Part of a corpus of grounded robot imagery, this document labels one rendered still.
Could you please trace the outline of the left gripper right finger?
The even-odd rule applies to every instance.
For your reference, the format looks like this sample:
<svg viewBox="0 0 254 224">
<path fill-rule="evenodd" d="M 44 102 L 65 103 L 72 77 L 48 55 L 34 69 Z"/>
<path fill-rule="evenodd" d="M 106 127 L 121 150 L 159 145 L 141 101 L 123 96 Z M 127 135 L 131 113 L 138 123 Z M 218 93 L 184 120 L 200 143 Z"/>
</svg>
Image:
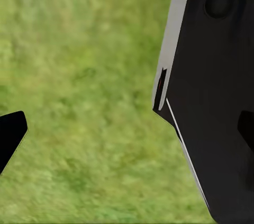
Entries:
<svg viewBox="0 0 254 224">
<path fill-rule="evenodd" d="M 237 130 L 244 138 L 252 152 L 254 153 L 254 113 L 242 111 L 237 125 Z"/>
</svg>

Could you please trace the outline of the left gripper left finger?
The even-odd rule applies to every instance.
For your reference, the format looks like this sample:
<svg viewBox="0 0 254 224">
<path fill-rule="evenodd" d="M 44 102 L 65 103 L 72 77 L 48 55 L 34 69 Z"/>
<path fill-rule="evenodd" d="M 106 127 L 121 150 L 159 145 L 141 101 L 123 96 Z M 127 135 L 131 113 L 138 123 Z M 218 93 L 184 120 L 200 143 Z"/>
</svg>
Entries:
<svg viewBox="0 0 254 224">
<path fill-rule="evenodd" d="M 0 117 L 0 174 L 27 130 L 27 122 L 23 111 Z"/>
</svg>

